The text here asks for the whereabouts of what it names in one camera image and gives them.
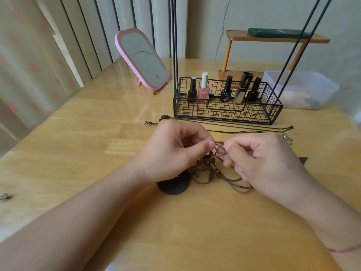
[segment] thin bracelet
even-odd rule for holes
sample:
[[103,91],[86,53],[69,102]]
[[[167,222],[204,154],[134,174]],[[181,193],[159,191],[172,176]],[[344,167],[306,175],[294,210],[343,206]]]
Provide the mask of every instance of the thin bracelet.
[[355,251],[355,250],[358,250],[361,248],[361,243],[355,245],[355,246],[351,246],[349,248],[346,248],[346,249],[333,249],[333,248],[328,248],[326,246],[323,245],[323,248],[325,248],[328,252],[331,252],[331,253],[348,253],[348,252],[352,252],[352,251]]

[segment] forearm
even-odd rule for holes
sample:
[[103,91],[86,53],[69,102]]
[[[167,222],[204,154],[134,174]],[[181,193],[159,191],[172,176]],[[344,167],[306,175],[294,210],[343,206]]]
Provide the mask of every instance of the forearm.
[[324,187],[310,190],[296,211],[313,228],[343,270],[359,270],[361,249],[341,253],[361,243],[361,214]]
[[0,244],[2,270],[82,270],[144,184],[124,165]]

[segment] black wire basket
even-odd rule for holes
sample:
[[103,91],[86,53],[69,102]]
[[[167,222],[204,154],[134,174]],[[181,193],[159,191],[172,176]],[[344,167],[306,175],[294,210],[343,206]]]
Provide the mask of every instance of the black wire basket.
[[[191,78],[180,77],[173,98],[173,113],[176,118],[217,120],[228,122],[260,123],[271,125],[274,123],[283,105],[267,82],[259,85],[257,101],[253,103],[233,103],[239,81],[232,81],[231,99],[220,101],[221,91],[225,81],[208,79],[209,99],[196,99],[189,103],[187,92],[190,90]],[[196,87],[201,85],[201,79],[196,79]]]

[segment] pink nail polish bottle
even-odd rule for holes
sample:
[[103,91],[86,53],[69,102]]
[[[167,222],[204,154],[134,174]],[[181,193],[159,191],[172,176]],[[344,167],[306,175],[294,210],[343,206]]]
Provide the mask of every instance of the pink nail polish bottle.
[[203,72],[202,83],[197,90],[197,99],[208,99],[208,98],[209,98],[208,72]]

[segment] pink mirror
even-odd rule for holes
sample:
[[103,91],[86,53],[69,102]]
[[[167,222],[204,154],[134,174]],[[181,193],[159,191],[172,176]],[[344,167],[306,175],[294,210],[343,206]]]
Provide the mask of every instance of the pink mirror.
[[138,85],[158,90],[168,81],[168,72],[145,34],[132,27],[119,31],[115,45],[124,60],[139,78]]

